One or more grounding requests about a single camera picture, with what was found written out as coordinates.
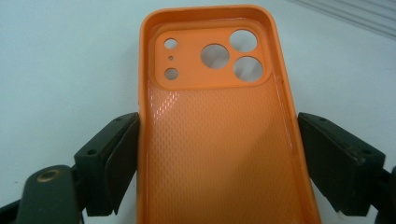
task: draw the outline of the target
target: tiny hole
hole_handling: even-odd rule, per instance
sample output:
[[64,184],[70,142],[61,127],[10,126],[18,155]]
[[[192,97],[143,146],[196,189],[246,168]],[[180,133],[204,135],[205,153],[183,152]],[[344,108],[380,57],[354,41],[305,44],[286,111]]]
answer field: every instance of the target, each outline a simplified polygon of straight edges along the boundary
[[45,183],[49,182],[59,176],[61,172],[59,170],[49,170],[37,177],[37,182]]
[[209,68],[220,69],[228,63],[230,54],[222,45],[212,44],[201,51],[201,60]]
[[234,49],[249,52],[257,47],[256,36],[247,30],[237,30],[230,35],[230,43]]
[[87,155],[89,155],[89,156],[94,155],[94,154],[96,154],[96,150],[95,150],[95,149],[90,149],[90,150],[87,152]]
[[175,68],[168,68],[165,71],[165,77],[168,80],[175,80],[178,77],[178,71]]
[[262,77],[262,64],[255,58],[242,57],[233,64],[233,72],[235,75],[246,82],[257,81]]
[[370,150],[367,150],[367,149],[363,149],[361,152],[363,152],[363,153],[366,154],[366,155],[371,155],[371,154],[373,154]]
[[164,45],[167,49],[174,49],[177,46],[177,41],[175,39],[170,38],[165,40]]

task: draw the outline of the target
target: orange phone case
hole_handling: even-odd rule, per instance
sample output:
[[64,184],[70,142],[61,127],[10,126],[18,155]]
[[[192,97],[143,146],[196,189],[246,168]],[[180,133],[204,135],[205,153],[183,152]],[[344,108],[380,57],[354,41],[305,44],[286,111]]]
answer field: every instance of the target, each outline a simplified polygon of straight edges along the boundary
[[[233,45],[237,31],[256,47]],[[271,15],[164,9],[140,41],[137,223],[320,223]],[[205,62],[214,45],[225,62]],[[244,79],[242,58],[258,77]]]

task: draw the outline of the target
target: phone case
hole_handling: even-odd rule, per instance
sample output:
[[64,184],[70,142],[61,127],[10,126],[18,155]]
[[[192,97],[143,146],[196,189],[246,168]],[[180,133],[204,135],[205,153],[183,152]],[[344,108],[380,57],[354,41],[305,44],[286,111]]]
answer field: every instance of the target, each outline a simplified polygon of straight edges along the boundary
[[320,223],[271,15],[163,9],[140,32],[137,223]]

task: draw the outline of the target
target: textured inner back panel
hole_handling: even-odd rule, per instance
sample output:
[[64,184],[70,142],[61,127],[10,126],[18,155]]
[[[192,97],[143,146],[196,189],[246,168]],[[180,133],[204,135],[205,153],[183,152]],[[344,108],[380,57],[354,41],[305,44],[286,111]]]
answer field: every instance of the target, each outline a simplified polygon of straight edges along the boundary
[[148,223],[303,223],[272,78],[148,91]]

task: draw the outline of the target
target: white surface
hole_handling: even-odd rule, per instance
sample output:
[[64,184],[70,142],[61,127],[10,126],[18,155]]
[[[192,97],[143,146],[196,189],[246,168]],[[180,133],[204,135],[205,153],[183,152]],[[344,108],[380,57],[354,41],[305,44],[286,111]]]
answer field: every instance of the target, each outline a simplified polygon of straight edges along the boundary
[[[340,124],[396,165],[396,41],[290,1],[250,1],[274,16],[297,111]],[[41,168],[73,156],[109,121],[138,110],[139,27],[153,10],[187,1],[0,2],[0,206]],[[202,0],[199,5],[238,4]],[[135,182],[115,217],[134,223]],[[316,190],[323,223],[337,215]]]

